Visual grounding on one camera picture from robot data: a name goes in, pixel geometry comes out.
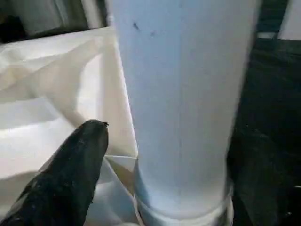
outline black surface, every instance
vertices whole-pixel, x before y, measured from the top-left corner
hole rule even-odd
[[[107,124],[85,122],[26,186],[0,225],[83,226],[107,147]]]

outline white pvc pipe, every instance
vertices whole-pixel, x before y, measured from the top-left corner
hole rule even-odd
[[[96,0],[81,0],[81,3],[85,11],[88,27],[90,29],[103,27],[100,10]]]
[[[147,226],[211,225],[257,0],[111,0]]]
[[[301,1],[291,0],[286,9],[280,39],[301,40]]]

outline dark speck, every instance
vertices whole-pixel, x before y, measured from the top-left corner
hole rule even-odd
[[[137,30],[140,31],[139,27],[137,26],[136,22],[133,23],[133,27]]]

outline white fabric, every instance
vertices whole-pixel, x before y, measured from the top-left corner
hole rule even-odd
[[[110,156],[87,225],[137,225],[124,186],[133,186],[137,149],[111,28],[1,46],[0,112],[0,219],[68,135],[93,118],[110,124]]]

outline black fabric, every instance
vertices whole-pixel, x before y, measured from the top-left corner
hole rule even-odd
[[[8,43],[23,40],[27,34],[18,17],[8,16],[0,23],[0,42]]]
[[[232,201],[234,206],[233,226],[253,226],[249,214],[246,211],[245,205],[241,201],[236,190],[234,190]]]
[[[279,33],[289,0],[263,0],[256,26],[257,32]]]
[[[228,164],[254,226],[278,224],[301,184],[300,46],[257,39],[250,54]]]

